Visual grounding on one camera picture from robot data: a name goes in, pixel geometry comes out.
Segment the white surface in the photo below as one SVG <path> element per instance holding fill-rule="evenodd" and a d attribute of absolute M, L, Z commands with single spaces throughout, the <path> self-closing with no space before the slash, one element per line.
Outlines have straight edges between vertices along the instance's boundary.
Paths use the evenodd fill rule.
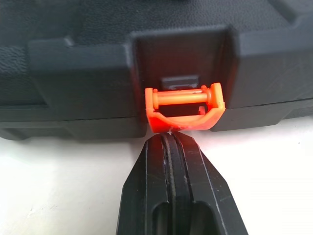
<path fill-rule="evenodd" d="M 228 182 L 250 235 L 313 235 L 312 117 L 187 134 Z M 114 235 L 147 138 L 0 139 L 0 235 Z"/>

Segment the orange latch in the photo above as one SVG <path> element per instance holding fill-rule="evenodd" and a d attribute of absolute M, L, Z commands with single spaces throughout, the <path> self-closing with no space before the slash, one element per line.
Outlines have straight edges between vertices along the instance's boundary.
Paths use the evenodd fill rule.
<path fill-rule="evenodd" d="M 212 128 L 225 111 L 222 87 L 214 83 L 211 88 L 158 92 L 157 89 L 146 88 L 146 113 L 148 122 L 154 133 L 180 130 L 208 130 Z M 161 105 L 206 103 L 208 112 L 203 106 L 199 114 L 182 117 L 165 117 L 158 112 Z"/>

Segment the black plastic case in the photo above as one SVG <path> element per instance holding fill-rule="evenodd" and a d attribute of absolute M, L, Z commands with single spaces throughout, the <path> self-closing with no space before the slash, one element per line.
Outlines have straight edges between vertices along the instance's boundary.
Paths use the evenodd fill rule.
<path fill-rule="evenodd" d="M 222 84 L 213 131 L 313 114 L 313 1 L 0 3 L 0 137 L 142 137 L 144 89 L 186 76 Z"/>

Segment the black plastic tool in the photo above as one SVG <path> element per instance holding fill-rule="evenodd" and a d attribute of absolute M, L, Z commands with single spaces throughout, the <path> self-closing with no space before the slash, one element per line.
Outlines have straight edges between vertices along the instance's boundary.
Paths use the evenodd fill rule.
<path fill-rule="evenodd" d="M 193 138 L 146 141 L 123 187 L 117 235 L 247 235 L 224 178 Z"/>

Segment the orange plastic clip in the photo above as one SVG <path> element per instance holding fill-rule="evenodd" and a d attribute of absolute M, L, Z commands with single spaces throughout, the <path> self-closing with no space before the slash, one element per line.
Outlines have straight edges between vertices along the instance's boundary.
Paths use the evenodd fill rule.
<path fill-rule="evenodd" d="M 225 111 L 222 87 L 214 83 L 211 88 L 158 92 L 157 89 L 146 88 L 146 113 L 154 133 L 179 130 L 208 130 L 212 128 Z M 165 117 L 158 112 L 160 105 L 206 103 L 209 111 L 200 106 L 199 115 Z"/>

